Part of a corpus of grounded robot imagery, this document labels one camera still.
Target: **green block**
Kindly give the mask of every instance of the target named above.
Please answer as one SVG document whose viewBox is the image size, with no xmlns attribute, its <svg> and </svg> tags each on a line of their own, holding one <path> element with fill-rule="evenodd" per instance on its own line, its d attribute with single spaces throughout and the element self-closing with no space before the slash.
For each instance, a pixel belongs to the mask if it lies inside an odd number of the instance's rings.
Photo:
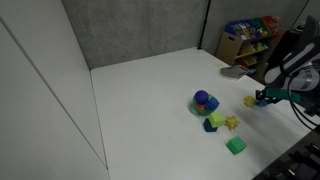
<svg viewBox="0 0 320 180">
<path fill-rule="evenodd" d="M 277 99 L 289 100 L 288 91 L 285 89 L 267 89 L 266 96 Z M 300 94 L 294 92 L 291 92 L 291 99 L 295 103 L 301 102 Z"/>
<path fill-rule="evenodd" d="M 212 127 L 221 127 L 224 125 L 225 120 L 222 114 L 220 113 L 211 113 L 209 115 L 209 122 Z"/>
<path fill-rule="evenodd" d="M 228 142 L 227 147 L 233 155 L 236 155 L 243 151 L 247 147 L 247 144 L 239 136 L 237 136 Z"/>
</svg>

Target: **gray wall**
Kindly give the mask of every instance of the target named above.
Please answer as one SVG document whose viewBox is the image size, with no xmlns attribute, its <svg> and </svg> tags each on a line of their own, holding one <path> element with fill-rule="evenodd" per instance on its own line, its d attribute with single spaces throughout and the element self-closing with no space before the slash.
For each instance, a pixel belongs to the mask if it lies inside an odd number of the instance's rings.
<svg viewBox="0 0 320 180">
<path fill-rule="evenodd" d="M 307 0 L 212 0 L 203 47 L 225 24 L 264 15 L 290 28 Z M 62 0 L 90 69 L 197 46 L 207 0 Z"/>
</svg>

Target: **white wall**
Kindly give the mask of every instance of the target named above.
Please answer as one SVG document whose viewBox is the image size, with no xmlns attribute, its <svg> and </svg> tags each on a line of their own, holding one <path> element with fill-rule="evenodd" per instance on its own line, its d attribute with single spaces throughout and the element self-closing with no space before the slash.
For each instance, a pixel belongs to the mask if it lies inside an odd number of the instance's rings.
<svg viewBox="0 0 320 180">
<path fill-rule="evenodd" d="M 314 18 L 316 18 L 318 21 L 320 21 L 319 7 L 320 7 L 319 0 L 310 0 L 293 27 L 296 28 L 299 24 L 301 24 L 301 22 L 305 22 L 307 20 L 308 15 L 311 15 Z"/>
<path fill-rule="evenodd" d="M 0 16 L 105 162 L 90 74 L 60 0 L 0 0 Z"/>
<path fill-rule="evenodd" d="M 108 180 L 108 171 L 0 23 L 0 179 Z"/>
</svg>

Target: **white table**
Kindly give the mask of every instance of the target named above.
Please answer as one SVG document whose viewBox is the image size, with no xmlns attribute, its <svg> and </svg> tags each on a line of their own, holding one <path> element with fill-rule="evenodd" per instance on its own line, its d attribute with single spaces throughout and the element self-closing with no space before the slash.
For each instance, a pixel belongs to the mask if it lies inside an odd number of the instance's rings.
<svg viewBox="0 0 320 180">
<path fill-rule="evenodd" d="M 191 48 L 92 71 L 111 180 L 251 179 L 308 133 L 287 101 L 245 107 L 264 86 L 224 79 L 224 66 Z M 220 101 L 217 112 L 237 116 L 236 130 L 204 131 L 189 111 L 200 89 Z M 235 136 L 248 144 L 236 156 L 225 146 Z"/>
</svg>

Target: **green cube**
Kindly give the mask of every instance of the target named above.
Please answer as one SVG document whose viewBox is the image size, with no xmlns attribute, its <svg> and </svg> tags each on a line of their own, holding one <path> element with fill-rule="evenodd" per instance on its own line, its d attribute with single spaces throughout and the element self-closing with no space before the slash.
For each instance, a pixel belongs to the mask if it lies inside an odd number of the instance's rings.
<svg viewBox="0 0 320 180">
<path fill-rule="evenodd" d="M 209 115 L 209 122 L 212 127 L 221 127 L 224 125 L 225 120 L 222 114 L 220 113 L 211 113 Z"/>
<path fill-rule="evenodd" d="M 247 144 L 239 136 L 237 136 L 228 142 L 227 147 L 233 155 L 236 155 L 243 151 L 247 147 Z"/>
</svg>

